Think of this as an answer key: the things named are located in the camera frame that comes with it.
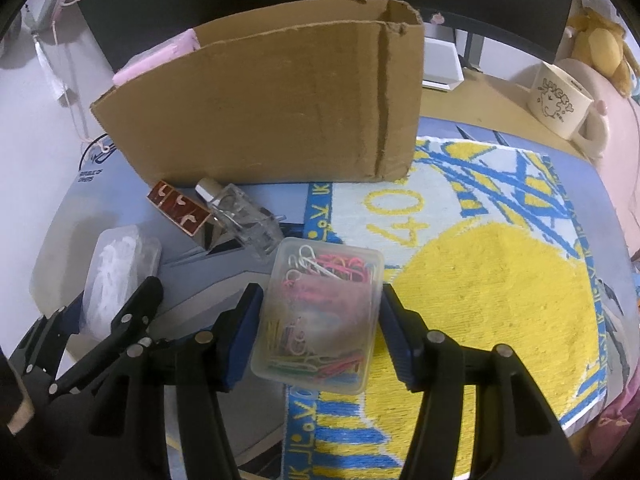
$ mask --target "white mug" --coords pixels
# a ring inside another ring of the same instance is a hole
[[[607,117],[596,110],[589,92],[561,68],[542,62],[527,105],[537,120],[559,137],[572,140],[589,158],[598,158],[604,151],[609,139]],[[598,138],[580,134],[588,116],[590,122],[598,122]]]

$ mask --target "cardboard box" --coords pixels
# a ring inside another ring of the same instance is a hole
[[[200,50],[92,105],[147,183],[405,176],[424,43],[408,4],[305,0],[220,18],[196,33]]]

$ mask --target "metal bolt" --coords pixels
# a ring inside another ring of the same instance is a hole
[[[135,345],[131,345],[129,348],[127,348],[127,355],[133,358],[140,357],[143,351],[145,351],[145,349],[142,348],[141,345],[136,343]]]
[[[513,349],[509,345],[499,344],[495,347],[495,351],[502,357],[511,357],[513,355]]]
[[[432,343],[444,343],[445,335],[440,330],[429,330],[427,339]]]
[[[211,343],[213,339],[213,334],[211,332],[203,330],[202,332],[198,332],[196,334],[195,339],[197,343],[200,343],[201,345],[206,345],[207,343]]]

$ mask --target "box of paper clips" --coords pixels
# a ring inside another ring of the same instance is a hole
[[[312,390],[364,390],[383,270],[379,251],[285,238],[262,304],[254,373]]]

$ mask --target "stuffed animal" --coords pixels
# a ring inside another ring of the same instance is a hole
[[[571,16],[567,21],[570,34],[575,34],[574,49],[569,56],[600,72],[611,81],[623,97],[634,89],[632,71],[640,76],[640,66],[624,41],[626,30],[593,9],[586,15]]]

